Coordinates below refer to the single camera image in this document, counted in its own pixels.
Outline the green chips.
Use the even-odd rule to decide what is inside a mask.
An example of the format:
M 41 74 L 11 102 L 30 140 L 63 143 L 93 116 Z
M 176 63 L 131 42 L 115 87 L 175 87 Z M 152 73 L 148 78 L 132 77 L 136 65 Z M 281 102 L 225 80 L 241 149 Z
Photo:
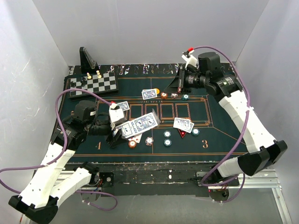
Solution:
M 187 100 L 189 100 L 189 95 L 188 94 L 183 94 L 182 95 L 182 97 L 181 97 L 181 99 L 183 100 L 183 101 L 187 101 Z
M 197 129 L 197 128 L 194 128 L 194 129 L 192 129 L 191 134 L 192 134 L 193 136 L 198 136 L 198 135 L 200 134 L 200 130 Z

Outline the orange chips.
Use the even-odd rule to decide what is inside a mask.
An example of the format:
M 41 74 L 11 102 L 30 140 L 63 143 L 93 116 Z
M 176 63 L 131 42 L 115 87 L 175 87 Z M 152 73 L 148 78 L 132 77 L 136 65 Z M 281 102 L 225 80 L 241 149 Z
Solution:
M 168 94 L 165 93 L 165 92 L 161 92 L 160 93 L 160 97 L 161 97 L 161 99 L 167 99 L 168 98 Z

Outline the orange poker chip stack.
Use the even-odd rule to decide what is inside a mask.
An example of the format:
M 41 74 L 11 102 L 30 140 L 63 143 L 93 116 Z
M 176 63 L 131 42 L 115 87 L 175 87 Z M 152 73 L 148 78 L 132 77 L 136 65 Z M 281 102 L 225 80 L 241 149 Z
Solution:
M 137 145 L 137 143 L 136 143 L 134 140 L 130 140 L 130 141 L 128 142 L 128 146 L 129 146 L 129 148 L 135 148 L 136 145 Z

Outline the blue backed card deck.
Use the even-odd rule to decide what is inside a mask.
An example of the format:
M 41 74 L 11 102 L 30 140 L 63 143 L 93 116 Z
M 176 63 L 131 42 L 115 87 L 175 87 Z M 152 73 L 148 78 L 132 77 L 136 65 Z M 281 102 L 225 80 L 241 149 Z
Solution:
M 158 121 L 156 120 L 156 117 L 152 112 L 128 122 L 135 131 L 134 136 L 158 126 Z

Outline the eight of diamonds card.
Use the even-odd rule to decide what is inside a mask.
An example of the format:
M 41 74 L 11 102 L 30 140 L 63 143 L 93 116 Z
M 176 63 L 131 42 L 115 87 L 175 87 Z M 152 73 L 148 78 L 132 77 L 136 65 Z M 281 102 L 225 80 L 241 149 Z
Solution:
M 140 141 L 141 141 L 141 137 L 142 137 L 142 133 L 141 134 L 139 134 L 139 135 L 136 135 L 136 136 L 134 136 L 134 137 L 132 137 L 132 138 L 129 138 L 129 141 L 135 141 L 136 143 L 140 143 Z

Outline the card dealt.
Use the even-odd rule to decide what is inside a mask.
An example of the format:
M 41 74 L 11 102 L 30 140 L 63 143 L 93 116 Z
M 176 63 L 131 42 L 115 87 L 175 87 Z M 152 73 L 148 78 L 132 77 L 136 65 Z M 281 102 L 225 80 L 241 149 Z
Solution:
M 190 121 L 184 121 L 179 129 L 184 132 L 191 133 L 193 127 L 194 127 L 194 123 Z
M 142 91 L 142 98 L 143 100 L 151 99 L 151 98 L 156 98 L 157 97 L 157 92 L 155 89 L 148 89 L 148 90 L 143 90 Z

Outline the red triangular dealer button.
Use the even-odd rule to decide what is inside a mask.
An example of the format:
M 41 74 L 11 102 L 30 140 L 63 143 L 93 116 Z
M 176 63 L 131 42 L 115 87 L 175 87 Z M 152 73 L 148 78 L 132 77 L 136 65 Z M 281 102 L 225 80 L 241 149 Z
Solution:
M 184 132 L 184 131 L 179 131 L 179 134 L 180 134 L 181 138 L 184 138 L 185 135 L 186 135 L 186 132 Z

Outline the green poker chip stack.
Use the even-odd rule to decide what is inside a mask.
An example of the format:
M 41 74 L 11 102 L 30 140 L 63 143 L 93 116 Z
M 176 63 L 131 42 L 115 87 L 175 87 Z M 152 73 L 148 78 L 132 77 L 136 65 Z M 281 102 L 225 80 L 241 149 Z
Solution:
M 165 145 L 166 147 L 171 146 L 171 144 L 172 144 L 172 141 L 171 141 L 170 139 L 165 139 L 165 140 L 164 140 L 164 145 Z

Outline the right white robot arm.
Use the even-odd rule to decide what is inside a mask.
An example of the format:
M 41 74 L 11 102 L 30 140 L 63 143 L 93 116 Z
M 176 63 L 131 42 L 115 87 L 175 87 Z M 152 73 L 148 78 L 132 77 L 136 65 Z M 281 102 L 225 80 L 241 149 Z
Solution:
M 287 144 L 276 140 L 263 126 L 250 106 L 249 95 L 236 72 L 225 73 L 215 52 L 202 53 L 197 58 L 192 53 L 193 49 L 183 53 L 185 64 L 178 68 L 177 75 L 164 92 L 187 94 L 193 88 L 204 88 L 230 116 L 248 151 L 234 158 L 226 156 L 202 178 L 201 185 L 220 186 L 232 176 L 253 176 L 275 164 L 287 150 Z

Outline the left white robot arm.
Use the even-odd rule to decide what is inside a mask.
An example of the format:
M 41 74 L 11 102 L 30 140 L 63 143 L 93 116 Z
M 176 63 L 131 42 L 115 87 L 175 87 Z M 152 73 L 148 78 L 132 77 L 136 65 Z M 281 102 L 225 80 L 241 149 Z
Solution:
M 81 187 L 100 186 L 102 179 L 97 166 L 84 162 L 74 173 L 55 184 L 66 163 L 90 135 L 107 135 L 110 124 L 100 122 L 97 105 L 90 100 L 80 101 L 74 113 L 58 119 L 47 153 L 27 187 L 12 196 L 8 204 L 38 224 L 48 224 L 60 205 Z

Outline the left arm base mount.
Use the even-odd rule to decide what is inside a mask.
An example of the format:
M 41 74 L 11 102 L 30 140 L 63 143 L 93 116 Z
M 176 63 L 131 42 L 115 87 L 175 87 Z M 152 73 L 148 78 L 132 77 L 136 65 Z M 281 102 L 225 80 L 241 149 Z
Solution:
M 98 172 L 91 178 L 91 182 L 84 185 L 79 191 L 88 191 L 88 193 L 80 193 L 82 200 L 88 202 L 97 201 L 101 195 L 95 192 L 102 192 L 106 189 L 111 189 L 114 186 L 113 172 Z

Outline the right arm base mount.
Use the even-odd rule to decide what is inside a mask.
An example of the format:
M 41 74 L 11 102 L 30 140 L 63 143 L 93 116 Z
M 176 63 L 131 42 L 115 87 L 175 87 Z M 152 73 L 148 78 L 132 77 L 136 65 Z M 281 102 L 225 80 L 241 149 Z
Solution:
M 218 172 L 218 170 L 215 170 L 211 175 L 207 176 L 207 174 L 204 174 L 202 177 L 201 176 L 196 176 L 193 178 L 190 178 L 189 181 L 194 181 L 196 182 L 196 184 L 198 186 L 206 186 L 206 187 L 219 187 L 221 186 L 220 189 L 217 189 L 217 191 L 222 192 L 222 197 L 223 198 L 227 198 L 226 200 L 224 199 L 213 199 L 214 201 L 217 201 L 219 203 L 227 203 L 229 201 L 232 201 L 233 199 L 235 199 L 239 193 L 241 192 L 244 184 L 245 184 L 245 174 L 243 174 L 243 179 L 242 179 L 242 183 L 241 186 L 239 188 L 239 190 L 237 191 L 237 193 L 232 196 L 229 199 L 229 193 L 226 193 L 226 190 L 228 188 L 229 183 L 233 182 L 233 181 L 237 181 L 238 180 L 238 175 L 232 175 L 229 177 L 221 177 L 220 173 Z

